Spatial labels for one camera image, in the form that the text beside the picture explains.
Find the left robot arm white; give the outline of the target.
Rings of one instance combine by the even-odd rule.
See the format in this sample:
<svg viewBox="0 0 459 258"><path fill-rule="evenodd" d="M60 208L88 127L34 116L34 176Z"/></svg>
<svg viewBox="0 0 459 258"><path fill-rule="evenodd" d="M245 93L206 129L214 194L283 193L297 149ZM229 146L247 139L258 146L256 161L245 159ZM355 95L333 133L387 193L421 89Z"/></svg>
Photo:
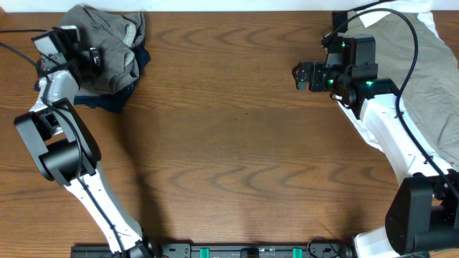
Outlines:
<svg viewBox="0 0 459 258"><path fill-rule="evenodd" d="M101 72L99 51L82 48L76 26L55 27L32 42L41 55L35 64L39 95L14 125L39 172L81 202L112 257L160 257L110 187L98 144L74 109L81 84Z"/></svg>

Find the grey shorts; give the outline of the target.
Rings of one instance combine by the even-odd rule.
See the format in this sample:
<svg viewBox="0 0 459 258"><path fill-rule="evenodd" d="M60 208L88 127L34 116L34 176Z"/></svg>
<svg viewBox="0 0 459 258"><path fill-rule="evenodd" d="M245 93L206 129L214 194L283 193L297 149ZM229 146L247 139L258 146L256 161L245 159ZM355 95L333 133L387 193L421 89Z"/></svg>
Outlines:
<svg viewBox="0 0 459 258"><path fill-rule="evenodd" d="M97 48L101 56L102 72L83 84L81 95L112 95L140 77L134 48L145 39L146 21L141 11L121 16L76 5L59 25L75 25L82 45Z"/></svg>

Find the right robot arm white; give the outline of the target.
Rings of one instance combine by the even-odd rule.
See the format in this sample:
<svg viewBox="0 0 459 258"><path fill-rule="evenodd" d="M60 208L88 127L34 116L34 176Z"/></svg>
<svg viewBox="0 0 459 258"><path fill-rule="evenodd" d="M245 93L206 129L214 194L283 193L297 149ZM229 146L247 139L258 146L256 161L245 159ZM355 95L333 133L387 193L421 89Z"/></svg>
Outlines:
<svg viewBox="0 0 459 258"><path fill-rule="evenodd" d="M354 256L427 257L458 248L458 173L432 152L393 81L377 76L373 36L338 34L322 45L326 61L293 68L297 89L329 92L370 132L399 183L384 226L354 237Z"/></svg>

